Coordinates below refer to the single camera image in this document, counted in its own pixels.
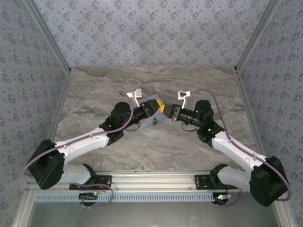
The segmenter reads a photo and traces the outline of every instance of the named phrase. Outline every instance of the screw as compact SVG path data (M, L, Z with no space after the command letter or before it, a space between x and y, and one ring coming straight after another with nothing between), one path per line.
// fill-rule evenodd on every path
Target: screw
M153 125L156 125L158 122L157 122L157 119L156 118L154 118L153 120L152 120L152 124Z

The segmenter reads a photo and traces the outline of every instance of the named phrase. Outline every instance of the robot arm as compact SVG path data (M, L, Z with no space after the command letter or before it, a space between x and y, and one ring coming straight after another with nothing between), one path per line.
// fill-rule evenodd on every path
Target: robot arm
M128 93L137 106L133 110L132 117L130 105L120 102L115 105L105 122L91 132L56 143L51 140L42 141L29 163L33 159L37 159L37 161L28 167L40 188L48 189L57 183L95 183L91 181L94 171L90 166L73 166L68 163L91 150L117 142L124 135L123 129L119 129L127 122L129 123L124 129L139 123L142 119L152 117L159 109L161 101L153 99L138 104L135 99L140 95L138 91Z
M184 103L188 96L189 92L178 92L179 99L183 99ZM228 136L224 128L214 121L209 101L198 101L193 111L185 109L184 103L182 106L165 105L163 113L174 122L196 126L197 135L203 143L226 154L244 169L233 169L225 164L215 167L210 171L210 179L218 189L223 184L244 189L263 206L269 206L287 191L283 180L265 164L273 166L286 179L282 164L276 157L267 158Z

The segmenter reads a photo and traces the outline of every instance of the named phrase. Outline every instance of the white bracket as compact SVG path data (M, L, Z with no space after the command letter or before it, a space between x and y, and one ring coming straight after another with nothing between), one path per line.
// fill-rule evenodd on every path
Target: white bracket
M178 100L183 100L182 109L185 107L186 97L190 97L190 91L178 91Z
M139 107L139 102L138 102L137 98L142 98L141 88L136 89L133 92L127 93L127 96L132 98L134 108Z

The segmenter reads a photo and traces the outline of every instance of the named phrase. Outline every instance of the patterned wallpaper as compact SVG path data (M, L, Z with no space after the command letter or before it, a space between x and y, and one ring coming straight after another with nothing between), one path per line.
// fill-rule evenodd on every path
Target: patterned wallpaper
M22 0L0 1L0 226L10 226L22 166L50 128L65 74Z
M70 67L235 65L268 0L35 0Z
M303 2L279 6L241 72L265 149L281 159L303 226Z

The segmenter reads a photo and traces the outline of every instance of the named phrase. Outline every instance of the wall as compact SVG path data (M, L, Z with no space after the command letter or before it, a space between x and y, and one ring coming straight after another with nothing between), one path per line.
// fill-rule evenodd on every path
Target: wall
M232 66L268 0L35 0L69 66Z
M299 226L303 226L302 25L302 1L284 1L241 72L264 147L285 167Z
M0 226L10 226L22 166L47 136L65 74L22 0L0 9Z

